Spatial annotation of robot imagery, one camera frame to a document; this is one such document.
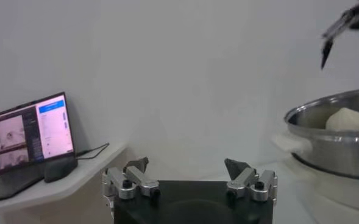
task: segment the white backdrop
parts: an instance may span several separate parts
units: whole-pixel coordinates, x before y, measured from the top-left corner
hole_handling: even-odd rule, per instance
[[[353,0],[0,1],[0,111],[66,91],[78,149],[129,141],[160,179],[266,163],[300,103],[359,88]]]

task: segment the dough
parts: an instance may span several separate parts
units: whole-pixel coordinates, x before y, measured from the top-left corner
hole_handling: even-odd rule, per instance
[[[359,131],[359,112],[342,108],[328,118],[327,123],[325,123],[325,129]]]

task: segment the black cable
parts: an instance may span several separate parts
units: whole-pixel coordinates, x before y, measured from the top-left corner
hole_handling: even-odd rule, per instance
[[[101,149],[101,150],[100,150],[97,154],[95,154],[94,156],[85,157],[85,158],[76,158],[76,159],[78,159],[78,160],[93,159],[93,158],[97,157],[97,156],[98,156],[103,150],[105,150],[109,145],[110,145],[110,143],[108,142],[108,143],[105,143],[105,144],[103,144],[103,145],[101,145],[101,146],[99,146],[99,147],[96,147],[95,149],[89,149],[89,150],[81,151],[81,152],[79,152],[79,153],[76,154],[77,157],[78,157],[78,156],[82,156],[82,155],[84,155],[84,154],[86,154],[86,153],[95,151],[95,150],[97,150],[97,149]]]

